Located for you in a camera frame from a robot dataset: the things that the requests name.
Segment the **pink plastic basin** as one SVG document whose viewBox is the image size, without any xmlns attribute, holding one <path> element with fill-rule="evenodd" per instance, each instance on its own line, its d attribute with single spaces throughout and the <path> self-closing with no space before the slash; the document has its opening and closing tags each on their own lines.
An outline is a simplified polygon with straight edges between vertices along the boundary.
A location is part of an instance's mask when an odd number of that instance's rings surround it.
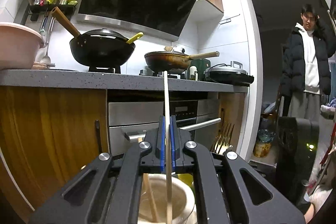
<svg viewBox="0 0 336 224">
<path fill-rule="evenodd" d="M 1 22 L 1 70 L 31 69 L 45 41 L 37 31 L 13 22 Z"/>
</svg>

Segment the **brown frying pan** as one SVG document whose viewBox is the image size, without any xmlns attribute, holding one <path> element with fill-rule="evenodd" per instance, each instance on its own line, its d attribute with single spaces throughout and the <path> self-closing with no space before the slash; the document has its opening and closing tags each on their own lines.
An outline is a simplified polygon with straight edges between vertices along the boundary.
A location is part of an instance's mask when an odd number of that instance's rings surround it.
<svg viewBox="0 0 336 224">
<path fill-rule="evenodd" d="M 218 57 L 218 51 L 187 55 L 176 51 L 153 51 L 145 54 L 145 61 L 155 74 L 167 71 L 170 74 L 182 74 L 194 59 Z"/>
</svg>

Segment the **black wok with lid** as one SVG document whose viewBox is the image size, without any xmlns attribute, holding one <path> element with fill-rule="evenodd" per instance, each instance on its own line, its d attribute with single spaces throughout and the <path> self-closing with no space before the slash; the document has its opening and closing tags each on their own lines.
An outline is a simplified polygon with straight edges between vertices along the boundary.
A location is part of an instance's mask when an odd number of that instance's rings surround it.
<svg viewBox="0 0 336 224">
<path fill-rule="evenodd" d="M 121 66 L 135 50 L 135 43 L 127 44 L 129 38 L 118 32 L 102 28 L 81 34 L 58 7 L 52 9 L 51 15 L 72 34 L 70 48 L 74 59 L 91 72 L 120 74 Z"/>
</svg>

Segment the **wooden chair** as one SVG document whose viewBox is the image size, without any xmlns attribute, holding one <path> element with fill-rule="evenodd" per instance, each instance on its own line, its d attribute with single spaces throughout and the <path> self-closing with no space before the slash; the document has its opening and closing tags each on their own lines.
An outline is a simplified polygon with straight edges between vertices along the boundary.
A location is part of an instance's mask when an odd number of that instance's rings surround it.
<svg viewBox="0 0 336 224">
<path fill-rule="evenodd" d="M 282 115 L 283 104 L 283 97 L 278 92 L 276 100 L 264 110 L 264 112 L 261 114 L 261 117 L 270 120 L 273 125 L 276 125 L 278 118 Z"/>
</svg>

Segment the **green kettle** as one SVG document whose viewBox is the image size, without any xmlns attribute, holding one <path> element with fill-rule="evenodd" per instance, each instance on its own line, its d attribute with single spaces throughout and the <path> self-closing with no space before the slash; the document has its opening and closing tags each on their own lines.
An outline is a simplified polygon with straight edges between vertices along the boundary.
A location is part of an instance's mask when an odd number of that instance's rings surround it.
<svg viewBox="0 0 336 224">
<path fill-rule="evenodd" d="M 189 79 L 195 80 L 198 78 L 200 81 L 205 81 L 205 70 L 211 67 L 209 59 L 196 59 L 192 60 L 188 68 Z"/>
</svg>

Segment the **yellow-green plastic spoon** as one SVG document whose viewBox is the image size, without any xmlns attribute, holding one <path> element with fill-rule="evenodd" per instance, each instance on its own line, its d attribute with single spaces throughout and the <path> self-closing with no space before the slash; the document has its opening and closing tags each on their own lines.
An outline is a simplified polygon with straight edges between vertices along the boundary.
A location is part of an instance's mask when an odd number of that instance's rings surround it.
<svg viewBox="0 0 336 224">
<path fill-rule="evenodd" d="M 192 174 L 184 173 L 184 174 L 176 174 L 175 176 L 189 187 L 193 186 L 194 178 Z"/>
</svg>

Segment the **person in white hoodie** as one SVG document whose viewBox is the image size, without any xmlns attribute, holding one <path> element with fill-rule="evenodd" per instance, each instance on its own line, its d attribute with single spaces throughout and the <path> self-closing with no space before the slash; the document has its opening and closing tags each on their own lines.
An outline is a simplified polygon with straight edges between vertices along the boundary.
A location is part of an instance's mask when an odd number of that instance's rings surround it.
<svg viewBox="0 0 336 224">
<path fill-rule="evenodd" d="M 321 96 L 331 93 L 335 33 L 310 4 L 302 6 L 301 20 L 283 49 L 280 97 L 285 116 L 319 121 Z"/>
</svg>

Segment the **black electric griddle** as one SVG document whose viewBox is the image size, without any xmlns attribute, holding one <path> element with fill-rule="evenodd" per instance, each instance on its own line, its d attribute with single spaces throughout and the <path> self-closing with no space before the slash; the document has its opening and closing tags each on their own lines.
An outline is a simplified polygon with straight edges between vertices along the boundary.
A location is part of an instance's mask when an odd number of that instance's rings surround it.
<svg viewBox="0 0 336 224">
<path fill-rule="evenodd" d="M 231 84 L 234 86 L 249 87 L 254 82 L 254 77 L 243 69 L 243 64 L 231 61 L 229 65 L 220 63 L 204 71 L 208 82 Z"/>
</svg>

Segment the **gold fork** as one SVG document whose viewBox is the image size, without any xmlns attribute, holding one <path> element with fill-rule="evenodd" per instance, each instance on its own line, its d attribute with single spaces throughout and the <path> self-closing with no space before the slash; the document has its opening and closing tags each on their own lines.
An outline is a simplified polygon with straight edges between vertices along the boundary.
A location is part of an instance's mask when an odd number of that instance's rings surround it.
<svg viewBox="0 0 336 224">
<path fill-rule="evenodd" d="M 221 130 L 218 132 L 210 151 L 222 155 L 230 146 L 231 137 L 234 131 L 234 124 L 224 121 Z"/>
</svg>

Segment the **black spice shelf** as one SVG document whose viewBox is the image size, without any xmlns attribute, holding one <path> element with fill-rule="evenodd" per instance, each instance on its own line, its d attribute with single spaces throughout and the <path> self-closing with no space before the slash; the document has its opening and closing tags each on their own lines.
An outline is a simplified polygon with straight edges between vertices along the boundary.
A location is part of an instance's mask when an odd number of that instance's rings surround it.
<svg viewBox="0 0 336 224">
<path fill-rule="evenodd" d="M 30 20 L 32 22 L 36 22 L 40 14 L 45 14 L 46 12 L 51 11 L 55 7 L 58 7 L 63 12 L 63 14 L 68 18 L 68 20 L 71 19 L 76 10 L 75 5 L 60 5 L 60 4 L 31 5 L 29 11 Z"/>
</svg>

